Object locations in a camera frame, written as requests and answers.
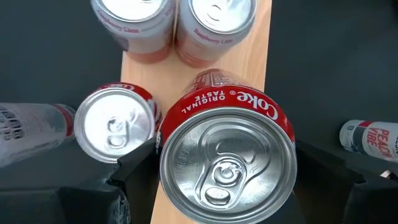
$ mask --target aluminum can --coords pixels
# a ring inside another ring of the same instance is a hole
[[[170,54],[175,0],[91,0],[91,5],[133,60],[155,63]]]
[[[61,104],[0,103],[0,167],[70,142],[74,117]]]
[[[397,123],[347,121],[340,130],[340,143],[350,152],[398,162]]]
[[[199,223],[258,223],[284,204],[295,183],[285,114],[219,69],[191,82],[160,125],[156,147],[166,196]]]
[[[160,108],[145,89],[130,83],[106,84],[79,106],[76,140],[92,158],[117,163],[154,136],[161,117]]]
[[[250,32],[256,0],[181,0],[175,48],[196,68],[215,63]]]

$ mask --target silver can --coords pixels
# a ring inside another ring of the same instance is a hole
[[[215,63],[250,32],[256,0],[181,0],[175,48],[191,67]]]
[[[102,86],[76,112],[76,140],[101,162],[117,163],[153,137],[156,129],[155,111],[142,96],[150,94],[139,86],[122,84],[123,88],[112,87],[120,83]]]
[[[158,136],[158,144],[164,146],[160,178],[166,196],[199,223],[258,223],[284,204],[295,183],[294,144],[253,110],[202,111],[167,140]]]
[[[0,103],[0,167],[70,142],[74,117],[66,105]]]
[[[340,130],[340,143],[350,152],[398,162],[397,123],[347,121]]]
[[[91,5],[132,59],[155,63],[170,54],[175,0],[91,0]]]

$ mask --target upright can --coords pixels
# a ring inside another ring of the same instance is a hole
[[[0,103],[0,167],[70,142],[75,110],[39,103]]]
[[[191,82],[160,125],[156,146],[166,196],[199,223],[258,223],[284,204],[295,183],[285,114],[219,69]]]
[[[347,121],[340,130],[340,143],[350,152],[398,162],[397,123]]]
[[[117,163],[152,138],[161,119],[160,108],[148,91],[130,83],[109,83],[79,106],[76,140],[92,158]]]
[[[91,0],[91,5],[133,60],[155,63],[170,54],[175,0]]]
[[[250,32],[256,0],[181,0],[175,48],[196,68],[215,63]]]

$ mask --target soda can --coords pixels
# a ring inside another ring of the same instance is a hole
[[[0,103],[0,167],[70,142],[74,117],[61,104]]]
[[[117,163],[154,136],[161,117],[160,108],[145,89],[130,83],[109,83],[79,106],[76,140],[92,158]]]
[[[172,48],[175,0],[91,0],[102,25],[133,59],[159,62]]]
[[[166,196],[198,223],[259,223],[296,178],[293,129],[279,106],[232,74],[200,73],[157,133]]]
[[[340,143],[350,152],[398,162],[397,123],[347,121],[340,130]]]
[[[175,48],[195,68],[215,63],[250,32],[256,0],[181,0]]]

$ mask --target can lying on side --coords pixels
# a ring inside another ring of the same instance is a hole
[[[110,83],[79,106],[76,140],[92,158],[117,163],[152,138],[161,119],[160,108],[148,91],[130,83]]]
[[[295,183],[294,133],[285,114],[219,69],[200,73],[171,107],[157,149],[166,196],[200,223],[258,223],[284,204]]]
[[[250,32],[256,0],[180,0],[175,48],[181,61],[203,68],[215,63]]]
[[[61,104],[0,103],[0,167],[70,142],[74,116]]]
[[[155,63],[171,52],[175,0],[91,0],[99,21],[133,60]]]
[[[350,152],[398,162],[398,124],[347,121],[340,130],[340,143]]]

